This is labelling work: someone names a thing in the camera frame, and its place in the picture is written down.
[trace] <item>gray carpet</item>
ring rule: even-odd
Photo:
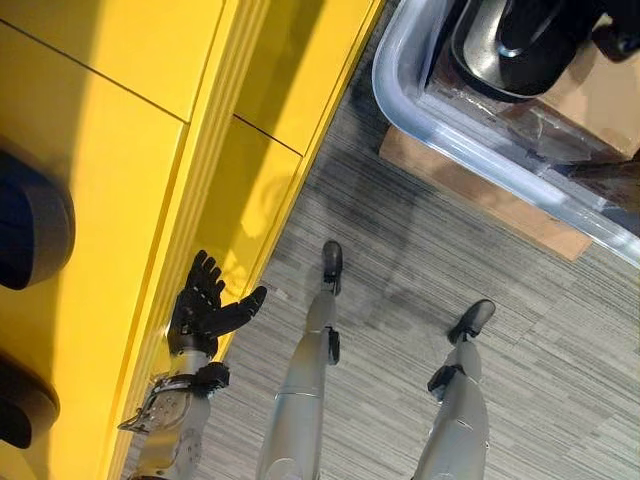
[[[485,479],[637,479],[638,272],[599,246],[575,264],[380,160],[388,123],[370,84],[390,2],[238,333],[198,479],[253,479],[273,395],[318,287],[325,239],[345,253],[342,360],[329,369],[322,478],[411,478],[437,405],[445,332],[474,301],[491,448]],[[127,472],[135,458],[135,448]]]

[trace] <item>plastic storage bin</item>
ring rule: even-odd
[[[373,65],[373,89],[382,112],[425,145],[640,266],[640,239],[621,225],[632,221],[626,212],[547,168],[526,146],[425,91],[425,66],[431,64],[451,3],[403,0],[398,6]]]

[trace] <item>black object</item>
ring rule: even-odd
[[[178,355],[186,348],[200,350],[213,357],[218,351],[218,337],[237,330],[258,313],[267,295],[256,288],[240,302],[221,306],[225,287],[218,280],[216,261],[200,250],[193,260],[184,289],[178,294],[167,333],[169,351]]]
[[[0,152],[0,285],[21,290],[57,272],[73,249],[67,192]]]
[[[329,365],[340,361],[340,333],[329,327]]]
[[[465,374],[461,365],[443,365],[433,374],[431,380],[427,383],[427,391],[433,395],[438,402],[444,400],[447,385],[449,385],[456,372],[460,372],[463,375]]]
[[[28,448],[58,418],[58,401],[38,379],[0,357],[0,440]]]
[[[197,394],[208,395],[228,387],[230,377],[229,367],[224,363],[211,362],[196,372],[191,385]]]
[[[640,49],[640,0],[599,0],[612,19],[598,27],[593,41],[612,62],[622,62]]]
[[[328,240],[322,247],[323,280],[333,285],[333,294],[339,295],[342,275],[342,247],[335,240]]]
[[[470,0],[451,37],[465,81],[499,101],[546,92],[603,13],[597,0]]]
[[[452,345],[455,345],[462,334],[476,337],[482,331],[482,327],[489,321],[496,311],[496,305],[491,300],[479,300],[471,305],[460,317],[460,320],[447,334]]]

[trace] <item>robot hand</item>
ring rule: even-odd
[[[218,336],[237,330],[258,312],[267,290],[256,288],[237,303],[222,306],[224,282],[216,262],[200,251],[178,294],[167,341],[169,372],[160,378],[137,414],[119,428],[147,435],[134,480],[189,480],[200,459],[209,418],[209,399],[229,384],[229,369],[211,362]]]
[[[217,337],[243,326],[264,302],[267,289],[258,287],[240,302],[222,307],[220,294],[225,284],[218,280],[221,272],[215,265],[204,250],[193,260],[167,334],[171,355],[189,348],[212,357],[218,349]]]

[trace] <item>yellow cabinet door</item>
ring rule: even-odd
[[[236,114],[304,155],[316,130],[328,123],[381,4],[272,2]]]
[[[0,0],[0,19],[188,120],[223,0]]]
[[[245,294],[259,278],[257,260],[276,233],[299,163],[289,148],[232,120],[194,248],[205,248],[218,260],[229,299]]]
[[[3,145],[68,186],[69,263],[0,287],[0,351],[56,392],[60,416],[28,450],[0,442],[0,477],[95,479],[157,243],[184,124],[0,24]]]

